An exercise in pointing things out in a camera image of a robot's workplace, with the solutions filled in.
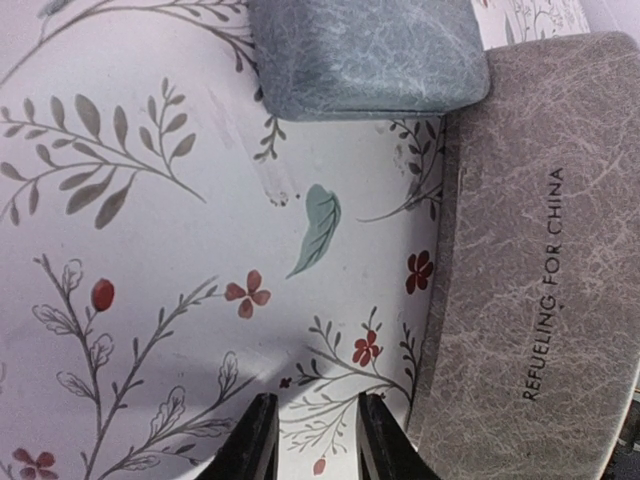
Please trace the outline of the blue-grey glasses case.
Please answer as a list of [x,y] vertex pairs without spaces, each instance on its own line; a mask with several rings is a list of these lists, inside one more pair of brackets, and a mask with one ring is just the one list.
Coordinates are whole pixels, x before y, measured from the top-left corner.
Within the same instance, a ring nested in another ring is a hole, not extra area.
[[468,1],[252,1],[264,105],[286,121],[442,115],[490,89]]

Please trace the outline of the beige-grey glasses case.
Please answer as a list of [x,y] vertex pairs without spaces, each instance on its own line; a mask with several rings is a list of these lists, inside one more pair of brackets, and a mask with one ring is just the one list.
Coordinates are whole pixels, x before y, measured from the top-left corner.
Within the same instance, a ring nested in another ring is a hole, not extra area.
[[410,434],[443,479],[597,479],[639,371],[639,50],[490,50],[450,114]]

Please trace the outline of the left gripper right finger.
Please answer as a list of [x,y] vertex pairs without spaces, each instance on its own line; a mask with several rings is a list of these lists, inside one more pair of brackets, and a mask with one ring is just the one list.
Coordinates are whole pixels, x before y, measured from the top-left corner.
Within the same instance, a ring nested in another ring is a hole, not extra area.
[[358,475],[366,480],[439,480],[378,394],[357,402]]

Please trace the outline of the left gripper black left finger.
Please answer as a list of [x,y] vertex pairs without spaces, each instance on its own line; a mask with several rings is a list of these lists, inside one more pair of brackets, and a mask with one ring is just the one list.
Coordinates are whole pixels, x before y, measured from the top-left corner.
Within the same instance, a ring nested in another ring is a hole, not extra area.
[[258,394],[196,480],[276,480],[278,397]]

